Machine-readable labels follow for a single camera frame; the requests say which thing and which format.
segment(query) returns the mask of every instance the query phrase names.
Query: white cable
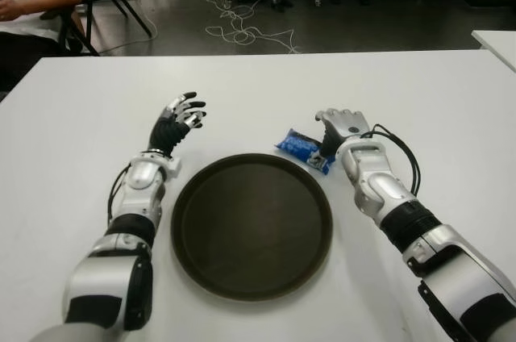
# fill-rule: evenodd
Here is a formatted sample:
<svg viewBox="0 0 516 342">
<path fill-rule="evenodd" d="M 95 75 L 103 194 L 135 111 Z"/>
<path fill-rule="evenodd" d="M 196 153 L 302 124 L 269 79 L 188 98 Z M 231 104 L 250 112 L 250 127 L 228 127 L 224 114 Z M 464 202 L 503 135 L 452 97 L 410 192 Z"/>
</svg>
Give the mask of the white cable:
<svg viewBox="0 0 516 342">
<path fill-rule="evenodd" d="M 146 38 L 146 39 L 141 39 L 141 40 L 135 40 L 135 41 L 131 41 L 131 42 L 127 42 L 125 44 L 121 44 L 119 46 L 115 46 L 114 48 L 109 48 L 109 49 L 106 49 L 106 50 L 103 50 L 102 52 L 99 52 L 98 54 L 104 54 L 104 53 L 108 53 L 108 52 L 112 52 L 116 49 L 120 49 L 120 48 L 123 48 L 124 46 L 129 46 L 129 45 L 133 45 L 133 44 L 139 44 L 139 43 L 143 43 L 143 42 L 150 42 L 150 41 L 153 41 L 157 38 L 157 36 L 160 34 L 158 32 L 158 28 L 156 26 L 156 24 L 150 20 L 149 17 L 147 17 L 147 14 L 145 14 L 145 11 L 144 9 L 142 8 L 142 6 L 139 4 L 139 1 L 140 0 L 128 0 L 128 1 L 137 1 L 138 2 L 138 6 L 143 14 L 143 17 L 147 20 L 148 23 L 150 23 L 152 25 L 152 27 L 154 28 L 154 35 L 151 37 L 151 38 Z"/>
<path fill-rule="evenodd" d="M 269 40 L 276 43 L 279 43 L 280 45 L 284 46 L 288 51 L 289 54 L 298 54 L 299 51 L 296 50 L 298 47 L 293 46 L 293 33 L 294 29 L 289 29 L 286 31 L 281 31 L 279 33 L 274 34 L 264 34 L 259 28 L 250 26 L 250 27 L 243 27 L 243 21 L 245 19 L 250 19 L 255 14 L 255 7 L 256 5 L 263 1 L 263 0 L 257 0 L 252 4 L 252 6 L 235 6 L 232 8 L 232 10 L 226 10 L 220 7 L 217 2 L 213 0 L 205 0 L 208 3 L 212 3 L 217 10 L 221 12 L 219 18 L 229 18 L 230 19 L 230 25 L 233 29 L 233 31 L 230 32 L 224 32 L 224 29 L 222 26 L 209 26 L 205 27 L 205 32 L 209 35 L 212 35 L 213 37 L 219 37 L 222 38 L 225 42 L 229 44 L 237 44 L 240 46 L 248 46 L 251 44 L 254 44 L 256 40 Z M 248 9 L 247 11 L 243 12 L 242 14 L 237 14 L 237 10 L 244 8 Z M 289 44 L 286 44 L 285 42 L 279 40 L 277 37 L 281 35 L 289 35 Z"/>
<path fill-rule="evenodd" d="M 152 25 L 152 27 L 154 27 L 154 35 L 151 38 L 131 41 L 131 42 L 127 42 L 125 44 L 121 44 L 119 46 L 115 46 L 114 48 L 109 48 L 109 49 L 103 50 L 102 52 L 99 52 L 98 54 L 104 54 L 104 53 L 112 52 L 115 49 L 123 48 L 124 46 L 129 46 L 129 45 L 133 45 L 133 44 L 139 44 L 139 43 L 142 43 L 142 42 L 150 42 L 150 41 L 153 41 L 153 40 L 155 40 L 157 38 L 157 36 L 160 34 L 158 32 L 157 26 L 154 24 L 153 21 L 150 20 L 149 17 L 147 17 L 147 14 L 145 14 L 144 9 L 142 8 L 142 6 L 139 3 L 138 3 L 138 6 L 141 9 L 141 12 L 142 12 L 144 18 L 147 20 L 147 22 L 149 22 Z"/>
</svg>

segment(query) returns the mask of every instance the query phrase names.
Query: black cable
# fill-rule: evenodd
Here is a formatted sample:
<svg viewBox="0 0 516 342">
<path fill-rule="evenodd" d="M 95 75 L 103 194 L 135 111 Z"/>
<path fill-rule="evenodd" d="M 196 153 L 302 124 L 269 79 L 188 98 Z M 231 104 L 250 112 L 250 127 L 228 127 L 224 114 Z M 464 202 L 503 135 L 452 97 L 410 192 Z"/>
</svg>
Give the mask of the black cable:
<svg viewBox="0 0 516 342">
<path fill-rule="evenodd" d="M 383 129 L 385 132 L 375 131 L 377 127 Z M 387 128 L 383 127 L 381 124 L 375 124 L 373 129 L 369 132 L 365 132 L 364 134 L 362 134 L 361 138 L 370 138 L 373 135 L 384 136 L 385 138 L 391 140 L 409 158 L 410 167 L 412 168 L 412 186 L 410 187 L 410 192 L 414 196 L 417 196 L 419 192 L 419 187 L 421 185 L 421 169 L 419 168 L 418 160 L 410 150 L 409 146 L 407 146 L 405 142 L 403 142 L 403 140 L 398 138 L 396 135 L 390 132 Z"/>
<path fill-rule="evenodd" d="M 120 187 L 122 187 L 122 182 L 119 183 L 118 186 L 116 184 L 120 181 L 122 176 L 124 176 L 127 171 L 129 171 L 129 168 L 131 167 L 131 164 L 127 165 L 122 169 L 122 171 L 119 173 L 119 175 L 116 177 L 116 179 L 113 182 L 113 185 L 111 187 L 110 197 L 107 199 L 107 224 L 110 224 L 111 219 L 113 218 L 112 209 L 113 209 L 113 200 L 114 197 L 116 197 L 116 194 L 119 192 Z"/>
<path fill-rule="evenodd" d="M 382 130 L 387 132 L 389 135 L 395 136 L 397 139 L 399 139 L 396 135 L 394 135 L 391 131 L 389 131 L 387 128 L 385 128 L 384 126 L 382 126 L 379 123 L 374 125 L 374 127 L 372 128 L 372 131 L 375 131 L 377 129 L 377 127 L 381 128 Z M 407 149 L 410 151 L 409 147 L 401 139 L 399 139 L 399 141 L 402 144 L 404 144 L 407 147 Z M 416 160 L 414 154 L 412 154 L 412 157 L 414 158 L 414 163 L 411 162 L 410 165 L 412 166 L 413 170 L 414 170 L 414 167 L 416 168 L 417 178 L 416 178 L 414 192 L 417 193 L 417 192 L 419 192 L 419 186 L 421 185 L 421 169 L 419 168 L 418 161 Z"/>
</svg>

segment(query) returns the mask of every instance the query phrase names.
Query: chair leg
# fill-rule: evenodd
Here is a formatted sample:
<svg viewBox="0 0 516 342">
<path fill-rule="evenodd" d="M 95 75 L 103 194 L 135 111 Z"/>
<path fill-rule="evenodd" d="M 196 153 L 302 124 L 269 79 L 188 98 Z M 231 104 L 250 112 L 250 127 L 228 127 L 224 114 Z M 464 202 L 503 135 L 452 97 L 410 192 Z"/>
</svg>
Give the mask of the chair leg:
<svg viewBox="0 0 516 342">
<path fill-rule="evenodd" d="M 84 46 L 86 46 L 86 49 L 89 50 L 92 56 L 100 57 L 97 50 L 92 46 L 92 44 L 84 37 L 84 35 L 75 27 L 75 25 L 72 25 L 70 27 L 70 30 L 72 31 L 73 35 L 76 36 Z"/>
<path fill-rule="evenodd" d="M 147 25 L 145 24 L 144 21 L 142 21 L 142 19 L 138 16 L 138 14 L 136 14 L 136 11 L 135 9 L 133 9 L 131 7 L 131 5 L 129 4 L 129 2 L 127 0 L 120 0 L 124 5 L 125 7 L 129 10 L 129 12 L 132 14 L 133 17 L 135 17 L 136 21 L 139 23 L 139 25 L 145 30 L 145 32 L 147 33 L 147 35 L 149 36 L 149 38 L 152 37 L 152 33 L 151 31 L 149 30 L 149 28 L 147 27 Z"/>
<path fill-rule="evenodd" d="M 88 43 L 91 42 L 91 23 L 94 20 L 94 4 L 93 2 L 87 3 L 86 9 L 86 39 Z"/>
<path fill-rule="evenodd" d="M 126 13 L 126 11 L 123 9 L 123 7 L 121 7 L 121 6 L 120 6 L 120 4 L 119 4 L 118 2 L 116 2 L 116 0 L 111 0 L 111 1 L 114 3 L 114 5 L 116 6 L 116 8 L 120 10 L 120 12 L 123 14 L 123 16 L 127 18 L 127 13 Z"/>
<path fill-rule="evenodd" d="M 89 50 L 92 56 L 100 57 L 98 52 L 95 50 L 95 48 L 92 46 L 92 44 L 84 37 L 84 34 L 75 26 L 75 23 L 71 19 L 67 19 L 67 27 L 70 29 L 70 31 L 73 33 L 73 35 L 81 41 L 81 43 Z"/>
</svg>

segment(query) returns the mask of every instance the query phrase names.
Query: person's hand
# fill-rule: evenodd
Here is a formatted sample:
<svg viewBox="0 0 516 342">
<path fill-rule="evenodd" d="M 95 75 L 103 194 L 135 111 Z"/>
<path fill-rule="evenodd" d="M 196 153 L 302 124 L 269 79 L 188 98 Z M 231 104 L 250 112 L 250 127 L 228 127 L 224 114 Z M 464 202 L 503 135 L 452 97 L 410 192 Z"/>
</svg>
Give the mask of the person's hand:
<svg viewBox="0 0 516 342">
<path fill-rule="evenodd" d="M 17 0 L 0 0 L 0 22 L 14 21 L 23 14 L 23 8 Z"/>
</svg>

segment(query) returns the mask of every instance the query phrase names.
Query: blue snack package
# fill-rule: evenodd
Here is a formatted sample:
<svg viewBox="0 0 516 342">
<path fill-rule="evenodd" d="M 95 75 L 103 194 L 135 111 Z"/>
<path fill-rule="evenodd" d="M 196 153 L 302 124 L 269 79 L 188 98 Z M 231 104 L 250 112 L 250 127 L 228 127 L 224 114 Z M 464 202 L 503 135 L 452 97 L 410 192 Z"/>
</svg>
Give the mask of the blue snack package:
<svg viewBox="0 0 516 342">
<path fill-rule="evenodd" d="M 276 147 L 292 156 L 295 156 L 303 163 L 321 171 L 325 175 L 330 171 L 331 164 L 335 162 L 335 156 L 322 158 L 321 156 L 316 155 L 319 147 L 321 147 L 321 142 L 308 136 L 304 136 L 292 128 L 290 128 L 289 133 L 283 141 L 276 144 Z"/>
</svg>

